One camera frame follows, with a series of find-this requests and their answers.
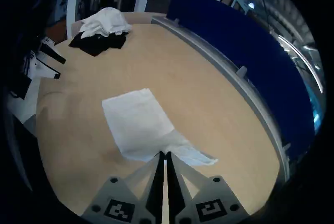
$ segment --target blue wall panel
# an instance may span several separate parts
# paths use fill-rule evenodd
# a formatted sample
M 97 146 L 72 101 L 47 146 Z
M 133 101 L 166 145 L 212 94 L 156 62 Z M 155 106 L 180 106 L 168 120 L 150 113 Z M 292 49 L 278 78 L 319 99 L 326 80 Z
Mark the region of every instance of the blue wall panel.
M 279 43 L 255 21 L 216 0 L 172 0 L 171 20 L 219 49 L 247 76 L 278 123 L 290 159 L 314 139 L 313 113 L 304 82 Z

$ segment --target white cloth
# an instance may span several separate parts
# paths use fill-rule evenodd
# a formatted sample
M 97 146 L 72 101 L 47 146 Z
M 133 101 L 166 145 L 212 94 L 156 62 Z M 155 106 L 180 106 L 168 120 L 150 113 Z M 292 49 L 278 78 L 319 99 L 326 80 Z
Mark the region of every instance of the white cloth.
M 109 34 L 115 33 L 120 35 L 123 32 L 129 32 L 131 26 L 126 22 L 123 14 L 112 7 L 103 8 L 94 15 L 83 19 L 83 25 L 80 28 L 80 33 L 83 32 L 81 38 L 101 34 L 108 37 Z
M 188 165 L 217 161 L 196 150 L 175 130 L 148 88 L 106 99 L 102 107 L 115 143 L 128 159 L 147 162 L 159 151 L 171 151 Z

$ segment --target desk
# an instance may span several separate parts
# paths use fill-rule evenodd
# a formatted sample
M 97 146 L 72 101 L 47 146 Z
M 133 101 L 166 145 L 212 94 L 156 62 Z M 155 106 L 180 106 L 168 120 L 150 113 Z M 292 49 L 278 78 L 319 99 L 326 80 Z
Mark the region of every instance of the desk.
M 222 175 L 248 213 L 263 206 L 279 169 L 275 150 L 244 98 L 196 50 L 153 24 L 133 25 L 122 49 L 97 57 L 69 42 L 57 45 L 64 65 L 48 59 L 61 76 L 41 81 L 36 127 L 47 177 L 70 210 L 82 214 L 111 174 L 143 165 L 122 157 L 101 105 L 142 88 L 197 149 L 219 159 L 199 172 Z

